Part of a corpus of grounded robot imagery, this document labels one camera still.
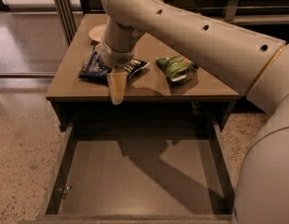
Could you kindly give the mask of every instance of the terrazzo floor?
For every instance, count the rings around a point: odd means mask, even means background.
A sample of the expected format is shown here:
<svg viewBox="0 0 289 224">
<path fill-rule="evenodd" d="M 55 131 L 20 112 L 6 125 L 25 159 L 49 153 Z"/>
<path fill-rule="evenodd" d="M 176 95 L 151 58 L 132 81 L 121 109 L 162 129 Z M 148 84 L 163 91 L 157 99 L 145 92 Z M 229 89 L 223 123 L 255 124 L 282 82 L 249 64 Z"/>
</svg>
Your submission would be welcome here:
<svg viewBox="0 0 289 224">
<path fill-rule="evenodd" d="M 57 22 L 54 26 L 57 31 L 60 29 L 57 25 L 59 21 L 54 16 L 49 19 L 52 18 Z M 21 19 L 23 23 L 31 24 L 24 17 Z M 16 24 L 10 23 L 7 26 L 9 25 L 18 29 Z M 38 36 L 55 36 L 57 41 L 49 38 L 51 43 L 62 42 L 62 33 L 49 31 L 44 33 L 46 28 L 47 26 L 38 26 L 33 29 L 36 29 L 34 33 Z M 43 29 L 43 32 L 37 32 L 37 29 Z M 10 38 L 7 46 L 10 46 L 11 42 L 19 42 L 17 43 L 19 49 L 28 49 L 31 46 L 28 39 L 34 37 L 30 37 L 31 33 L 21 36 L 22 32 L 24 31 L 14 33 L 15 36 Z M 38 52 L 42 53 L 44 49 L 41 46 L 39 48 Z M 29 49 L 26 51 L 27 56 L 23 63 L 34 61 L 30 59 L 32 52 Z M 65 49 L 54 52 L 55 58 L 48 61 L 50 63 L 48 67 L 52 71 L 57 69 Z M 5 58 L 8 54 L 9 52 L 4 53 L 0 49 L 1 71 L 8 71 L 8 68 L 5 68 Z M 18 71 L 27 71 L 27 68 L 23 69 L 21 66 L 17 68 Z M 51 79 L 45 78 L 0 78 L 0 224 L 14 224 L 23 219 L 35 219 L 43 201 L 62 141 L 57 118 L 45 99 L 50 82 Z M 256 112 L 253 108 L 235 109 L 231 114 L 223 131 L 223 138 L 236 176 L 239 175 L 248 146 L 267 119 L 267 115 Z"/>
</svg>

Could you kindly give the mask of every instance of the floor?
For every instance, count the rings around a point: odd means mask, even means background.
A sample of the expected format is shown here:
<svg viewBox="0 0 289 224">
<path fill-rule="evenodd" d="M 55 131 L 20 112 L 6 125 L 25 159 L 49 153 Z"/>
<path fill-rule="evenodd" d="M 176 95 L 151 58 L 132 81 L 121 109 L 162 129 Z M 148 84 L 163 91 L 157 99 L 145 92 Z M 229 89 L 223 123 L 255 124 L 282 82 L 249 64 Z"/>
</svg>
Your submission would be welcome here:
<svg viewBox="0 0 289 224">
<path fill-rule="evenodd" d="M 0 72 L 55 72 L 66 49 L 56 14 L 0 13 Z M 50 82 L 0 78 L 0 223 L 34 219 L 42 203 L 62 140 L 45 99 Z M 237 175 L 267 119 L 253 108 L 231 114 L 223 137 Z"/>
</svg>

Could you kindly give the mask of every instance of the speckled floor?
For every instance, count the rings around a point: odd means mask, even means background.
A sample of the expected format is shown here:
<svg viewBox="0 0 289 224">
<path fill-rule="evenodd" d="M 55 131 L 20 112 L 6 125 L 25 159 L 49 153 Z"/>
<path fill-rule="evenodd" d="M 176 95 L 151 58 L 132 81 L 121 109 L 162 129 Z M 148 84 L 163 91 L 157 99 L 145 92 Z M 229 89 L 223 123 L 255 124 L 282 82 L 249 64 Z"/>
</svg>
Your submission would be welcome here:
<svg viewBox="0 0 289 224">
<path fill-rule="evenodd" d="M 0 224 L 34 219 L 43 201 L 62 140 L 57 118 L 45 99 L 50 82 L 0 78 Z M 223 137 L 236 175 L 267 119 L 252 110 L 231 114 Z"/>
</svg>

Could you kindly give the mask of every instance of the robotic arm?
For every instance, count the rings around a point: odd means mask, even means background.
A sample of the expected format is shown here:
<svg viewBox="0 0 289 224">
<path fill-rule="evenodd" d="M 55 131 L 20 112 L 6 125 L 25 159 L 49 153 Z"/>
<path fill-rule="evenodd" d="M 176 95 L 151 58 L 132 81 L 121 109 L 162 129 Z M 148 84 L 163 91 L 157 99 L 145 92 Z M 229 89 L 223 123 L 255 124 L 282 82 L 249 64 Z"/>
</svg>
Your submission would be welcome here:
<svg viewBox="0 0 289 224">
<path fill-rule="evenodd" d="M 102 2 L 109 20 L 100 53 L 115 72 L 149 33 L 274 113 L 242 164 L 233 223 L 289 223 L 289 45 L 161 0 Z"/>
</svg>

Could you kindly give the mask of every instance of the screw hole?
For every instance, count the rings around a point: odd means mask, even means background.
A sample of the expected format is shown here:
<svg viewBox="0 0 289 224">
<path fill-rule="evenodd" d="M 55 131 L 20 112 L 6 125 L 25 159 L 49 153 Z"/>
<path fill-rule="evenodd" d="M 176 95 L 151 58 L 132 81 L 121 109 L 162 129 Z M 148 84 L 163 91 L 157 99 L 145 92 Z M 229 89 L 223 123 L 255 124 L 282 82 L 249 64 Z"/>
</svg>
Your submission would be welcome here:
<svg viewBox="0 0 289 224">
<path fill-rule="evenodd" d="M 202 27 L 202 30 L 207 31 L 209 29 L 209 27 L 210 27 L 209 25 L 205 25 Z"/>
<path fill-rule="evenodd" d="M 261 51 L 266 51 L 266 50 L 268 50 L 268 45 L 263 45 L 263 46 L 261 46 L 260 50 L 261 50 Z"/>
</svg>

